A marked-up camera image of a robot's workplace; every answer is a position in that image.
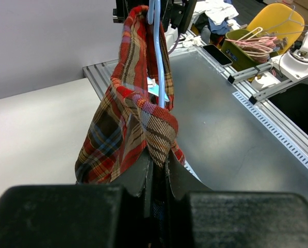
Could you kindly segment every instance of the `red plaid cloth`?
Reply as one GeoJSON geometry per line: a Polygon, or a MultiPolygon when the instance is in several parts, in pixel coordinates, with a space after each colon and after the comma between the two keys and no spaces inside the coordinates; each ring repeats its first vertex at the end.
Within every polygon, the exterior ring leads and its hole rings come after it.
{"type": "Polygon", "coordinates": [[[169,113],[173,109],[174,91],[162,26],[160,46],[170,102],[161,108],[149,101],[147,76],[158,82],[158,70],[153,26],[145,18],[147,10],[147,6],[132,9],[124,22],[119,62],[76,161],[79,183],[113,181],[137,161],[146,147],[161,168],[170,149],[181,164],[185,162],[175,141],[178,122],[169,113]],[[131,116],[136,123],[129,130],[131,116]]]}

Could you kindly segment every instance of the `black phone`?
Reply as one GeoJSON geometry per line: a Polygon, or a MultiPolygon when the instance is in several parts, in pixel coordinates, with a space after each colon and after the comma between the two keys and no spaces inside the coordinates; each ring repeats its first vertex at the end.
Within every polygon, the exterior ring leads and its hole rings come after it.
{"type": "Polygon", "coordinates": [[[203,49],[210,54],[221,66],[230,66],[233,62],[215,45],[205,45],[203,49]]]}

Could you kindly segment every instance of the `olive green basket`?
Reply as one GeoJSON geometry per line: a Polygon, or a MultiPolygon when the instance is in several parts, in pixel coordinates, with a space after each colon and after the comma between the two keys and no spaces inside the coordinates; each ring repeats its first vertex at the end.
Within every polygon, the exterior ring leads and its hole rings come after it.
{"type": "MultiPolygon", "coordinates": [[[[229,40],[238,40],[242,36],[248,34],[249,31],[246,29],[237,29],[230,31],[226,34],[226,39],[229,40]]],[[[259,62],[254,61],[248,54],[246,54],[241,48],[236,46],[230,41],[224,41],[221,51],[227,55],[233,62],[232,66],[237,71],[242,71],[250,67],[259,65],[259,62]]],[[[277,56],[277,52],[270,54],[270,57],[277,56]]]]}

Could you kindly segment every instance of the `metal table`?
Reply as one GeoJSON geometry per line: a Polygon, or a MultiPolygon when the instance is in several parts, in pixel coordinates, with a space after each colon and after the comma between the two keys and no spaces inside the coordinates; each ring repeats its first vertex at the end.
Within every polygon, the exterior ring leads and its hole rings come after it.
{"type": "MultiPolygon", "coordinates": [[[[213,190],[294,192],[308,200],[308,168],[241,104],[221,68],[199,49],[178,49],[170,62],[177,140],[200,180],[213,190]]],[[[84,68],[100,98],[116,63],[84,68]]]]}

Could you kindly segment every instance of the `yellow plastic chair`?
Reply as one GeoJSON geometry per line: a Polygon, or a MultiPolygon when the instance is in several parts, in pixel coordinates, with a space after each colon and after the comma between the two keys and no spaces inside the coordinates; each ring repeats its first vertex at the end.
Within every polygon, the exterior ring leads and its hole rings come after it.
{"type": "Polygon", "coordinates": [[[284,4],[274,3],[262,9],[248,25],[247,30],[252,31],[257,27],[262,27],[268,33],[277,32],[281,34],[277,34],[277,37],[281,40],[287,37],[287,45],[283,50],[278,51],[279,54],[283,54],[299,38],[302,31],[304,31],[304,18],[284,4]],[[293,21],[286,21],[291,13],[290,19],[293,21]]]}

